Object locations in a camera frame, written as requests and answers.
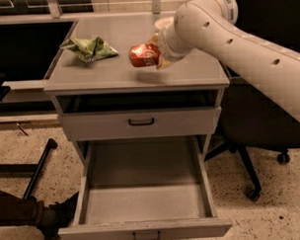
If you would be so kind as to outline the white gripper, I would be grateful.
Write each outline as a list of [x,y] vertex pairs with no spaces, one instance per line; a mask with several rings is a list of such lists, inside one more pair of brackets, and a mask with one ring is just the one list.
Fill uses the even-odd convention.
[[158,34],[151,35],[148,41],[158,45],[158,49],[163,55],[159,57],[157,70],[171,67],[173,62],[183,59],[193,51],[193,48],[176,33],[173,24],[162,28]]

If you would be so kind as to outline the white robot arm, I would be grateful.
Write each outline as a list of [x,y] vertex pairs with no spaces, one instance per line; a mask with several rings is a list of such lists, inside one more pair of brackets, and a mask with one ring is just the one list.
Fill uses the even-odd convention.
[[263,185],[257,203],[221,203],[233,227],[208,240],[300,240],[300,0],[186,0],[176,16],[184,44],[242,81],[227,89],[220,126]]

